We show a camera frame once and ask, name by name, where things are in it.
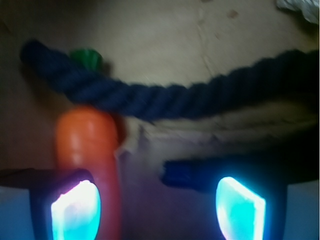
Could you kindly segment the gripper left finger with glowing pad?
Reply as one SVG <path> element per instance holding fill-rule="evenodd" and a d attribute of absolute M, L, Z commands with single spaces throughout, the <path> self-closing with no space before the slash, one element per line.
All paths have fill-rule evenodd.
<path fill-rule="evenodd" d="M 3 169 L 2 240 L 94 240 L 101 197 L 86 169 Z"/>

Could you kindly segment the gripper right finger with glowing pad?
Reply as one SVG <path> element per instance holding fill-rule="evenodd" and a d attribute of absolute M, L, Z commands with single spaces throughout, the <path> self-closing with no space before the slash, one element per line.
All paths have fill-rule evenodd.
<path fill-rule="evenodd" d="M 215 209 L 227 240 L 317 240 L 319 168 L 223 165 L 218 170 Z"/>

